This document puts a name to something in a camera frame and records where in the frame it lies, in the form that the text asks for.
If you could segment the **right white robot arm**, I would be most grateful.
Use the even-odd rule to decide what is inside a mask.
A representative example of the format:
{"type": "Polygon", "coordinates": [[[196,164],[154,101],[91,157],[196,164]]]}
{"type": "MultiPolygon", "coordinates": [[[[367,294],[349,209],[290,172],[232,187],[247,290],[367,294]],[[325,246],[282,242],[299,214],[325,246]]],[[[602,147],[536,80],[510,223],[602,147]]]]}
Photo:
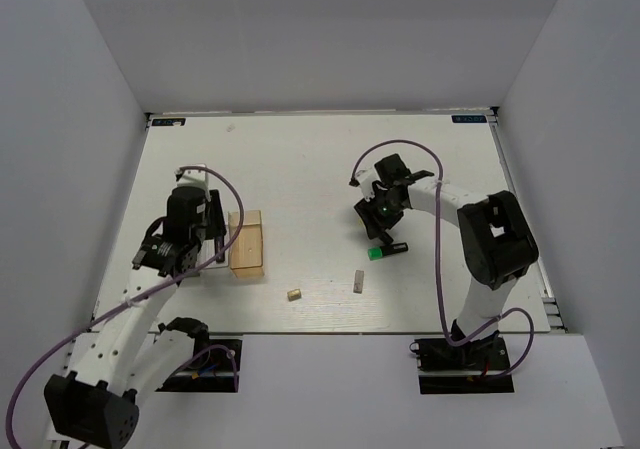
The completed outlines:
{"type": "Polygon", "coordinates": [[[435,218],[434,263],[436,294],[443,335],[452,346],[453,359],[472,368],[488,354],[485,339],[498,331],[498,323],[511,312],[505,303],[516,283],[539,258],[539,249],[516,196],[506,190],[481,194],[452,185],[441,174],[413,172],[397,154],[372,169],[352,170],[349,184],[362,198],[354,209],[367,237],[383,250],[399,247],[389,231],[408,210],[435,218]],[[459,230],[463,256],[471,279],[459,315],[446,322],[441,271],[441,224],[459,230]]]}

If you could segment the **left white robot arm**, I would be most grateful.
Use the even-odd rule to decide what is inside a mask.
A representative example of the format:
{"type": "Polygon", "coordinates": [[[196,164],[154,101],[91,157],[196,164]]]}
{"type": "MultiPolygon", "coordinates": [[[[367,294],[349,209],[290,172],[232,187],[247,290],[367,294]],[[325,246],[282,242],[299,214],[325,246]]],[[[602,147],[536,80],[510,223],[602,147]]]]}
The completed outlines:
{"type": "Polygon", "coordinates": [[[205,323],[180,317],[158,324],[178,276],[195,268],[207,240],[226,233],[219,194],[189,178],[172,190],[164,217],[147,229],[123,291],[124,309],[108,317],[84,356],[65,376],[53,375],[44,398],[57,433],[99,448],[131,439],[149,396],[183,365],[211,356],[205,323]],[[147,345],[149,330],[159,337],[147,345]]]}

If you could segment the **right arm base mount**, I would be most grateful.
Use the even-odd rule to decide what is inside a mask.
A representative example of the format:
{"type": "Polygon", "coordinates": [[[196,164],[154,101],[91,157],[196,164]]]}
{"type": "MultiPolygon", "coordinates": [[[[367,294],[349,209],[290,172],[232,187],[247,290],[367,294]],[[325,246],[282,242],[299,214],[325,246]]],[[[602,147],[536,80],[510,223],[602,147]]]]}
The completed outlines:
{"type": "Polygon", "coordinates": [[[505,341],[500,336],[453,347],[444,338],[416,339],[409,345],[416,358],[422,395],[484,395],[515,392],[505,341]]]}

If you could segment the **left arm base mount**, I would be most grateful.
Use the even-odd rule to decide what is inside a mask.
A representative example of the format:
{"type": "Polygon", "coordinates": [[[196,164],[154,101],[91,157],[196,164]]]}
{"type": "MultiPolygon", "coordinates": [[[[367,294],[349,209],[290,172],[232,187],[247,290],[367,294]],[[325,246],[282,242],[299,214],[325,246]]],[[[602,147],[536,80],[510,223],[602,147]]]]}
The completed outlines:
{"type": "Polygon", "coordinates": [[[239,389],[243,340],[212,339],[210,349],[194,363],[181,369],[157,389],[159,393],[236,393],[239,389]]]}

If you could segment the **yellow capped highlighter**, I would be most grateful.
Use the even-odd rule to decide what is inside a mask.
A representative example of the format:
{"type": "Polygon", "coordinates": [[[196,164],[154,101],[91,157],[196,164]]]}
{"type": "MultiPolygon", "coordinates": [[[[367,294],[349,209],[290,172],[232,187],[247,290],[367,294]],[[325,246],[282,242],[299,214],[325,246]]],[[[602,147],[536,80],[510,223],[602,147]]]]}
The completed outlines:
{"type": "Polygon", "coordinates": [[[376,242],[377,242],[379,245],[381,245],[381,246],[385,246],[385,245],[381,242],[381,240],[379,239],[379,234],[378,234],[378,235],[376,235],[376,236],[371,236],[371,237],[370,237],[370,240],[371,240],[371,241],[376,241],[376,242]]]}

